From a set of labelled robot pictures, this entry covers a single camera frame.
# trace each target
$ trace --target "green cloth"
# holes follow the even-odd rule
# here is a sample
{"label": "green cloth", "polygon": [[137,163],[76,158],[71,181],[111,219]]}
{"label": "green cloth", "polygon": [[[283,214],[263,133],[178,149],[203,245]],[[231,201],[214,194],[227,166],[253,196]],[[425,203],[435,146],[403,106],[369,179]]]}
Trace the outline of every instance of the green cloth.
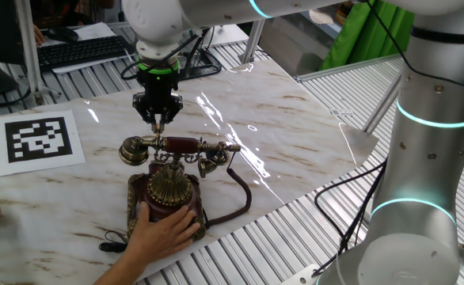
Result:
{"label": "green cloth", "polygon": [[[409,30],[413,25],[413,13],[379,0],[370,0],[370,3],[405,51],[409,42]],[[320,70],[395,53],[396,47],[367,3],[355,4]]]}

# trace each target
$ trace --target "aluminum grating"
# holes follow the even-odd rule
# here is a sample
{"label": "aluminum grating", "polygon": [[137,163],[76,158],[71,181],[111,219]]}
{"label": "aluminum grating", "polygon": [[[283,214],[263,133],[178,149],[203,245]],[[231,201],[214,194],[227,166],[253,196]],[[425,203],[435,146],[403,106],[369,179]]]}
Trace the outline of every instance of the aluminum grating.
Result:
{"label": "aluminum grating", "polygon": [[[134,33],[124,25],[112,25],[112,29],[130,41],[135,40]],[[245,47],[243,42],[212,47],[210,51],[230,69],[240,65],[238,55],[245,51]],[[259,50],[255,53],[255,60],[258,59],[269,57]],[[63,92],[61,96],[45,94],[45,104],[139,88],[136,81],[120,80],[120,71],[128,64],[127,60],[116,60],[63,75],[43,73],[47,86]],[[0,64],[0,67],[14,78],[25,75],[20,66]],[[299,84],[327,109],[353,110],[352,116],[339,119],[361,128],[401,68],[402,61],[398,57],[376,59],[301,76]],[[19,98],[26,89],[22,85],[18,90],[4,93],[0,103]],[[0,108],[0,115],[34,107],[34,100],[29,97],[22,104]],[[363,173],[385,159],[394,114],[395,108],[392,107],[375,130],[380,141],[364,165],[334,183]],[[352,221],[372,182],[373,177],[364,177],[323,195],[322,206],[341,229],[345,230]],[[326,262],[336,253],[339,237],[313,205],[315,193],[243,226],[138,284],[279,284],[309,264]],[[464,243],[464,173],[457,199],[458,235],[459,241]],[[367,225],[363,225],[359,239],[364,237],[366,230]],[[464,285],[464,268],[458,284]]]}

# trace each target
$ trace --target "antique telephone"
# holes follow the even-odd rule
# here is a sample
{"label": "antique telephone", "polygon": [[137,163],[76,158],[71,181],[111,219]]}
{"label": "antique telephone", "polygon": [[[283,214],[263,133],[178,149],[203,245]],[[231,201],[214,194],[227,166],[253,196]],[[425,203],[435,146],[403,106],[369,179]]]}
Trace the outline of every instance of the antique telephone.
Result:
{"label": "antique telephone", "polygon": [[120,148],[121,160],[128,165],[141,165],[149,158],[149,148],[154,150],[149,173],[132,175],[128,180],[128,237],[137,223],[136,206],[142,201],[150,206],[151,222],[168,217],[183,205],[194,210],[196,217],[193,222],[198,222],[201,227],[193,234],[193,240],[203,238],[210,226],[229,221],[248,211],[252,199],[251,191],[231,168],[227,168],[229,175],[244,188],[246,205],[230,215],[208,221],[202,206],[199,180],[194,175],[184,173],[181,162],[181,159],[188,164],[197,162],[200,177],[204,178],[218,166],[230,164],[233,158],[230,153],[241,151],[241,146],[224,142],[210,144],[202,139],[162,138],[157,133],[156,137],[136,136],[125,139]]}

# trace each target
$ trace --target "computer keyboard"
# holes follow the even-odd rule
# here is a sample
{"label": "computer keyboard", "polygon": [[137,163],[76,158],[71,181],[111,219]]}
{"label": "computer keyboard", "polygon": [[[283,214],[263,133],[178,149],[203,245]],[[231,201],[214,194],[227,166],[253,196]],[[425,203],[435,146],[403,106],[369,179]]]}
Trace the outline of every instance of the computer keyboard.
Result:
{"label": "computer keyboard", "polygon": [[38,47],[36,50],[40,69],[50,70],[126,55],[125,49],[130,55],[135,52],[135,49],[122,36],[109,36]]}

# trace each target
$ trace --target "marble surface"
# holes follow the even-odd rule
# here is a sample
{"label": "marble surface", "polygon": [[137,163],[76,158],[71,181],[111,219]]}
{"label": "marble surface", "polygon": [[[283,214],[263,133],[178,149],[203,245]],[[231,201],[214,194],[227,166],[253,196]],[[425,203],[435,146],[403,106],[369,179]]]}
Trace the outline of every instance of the marble surface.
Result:
{"label": "marble surface", "polygon": [[[213,226],[182,253],[148,266],[143,277],[216,241],[362,164],[377,139],[327,113],[274,62],[182,82],[184,109],[164,136],[202,136],[241,144],[232,168],[251,187],[250,211]],[[127,228],[127,179],[146,172],[118,157],[123,140],[149,135],[122,92],[23,112],[72,109],[86,163],[0,177],[0,281],[91,284],[119,257],[98,245],[107,230]],[[197,174],[196,165],[187,165]],[[210,219],[242,207],[245,194],[225,168],[200,180]]]}

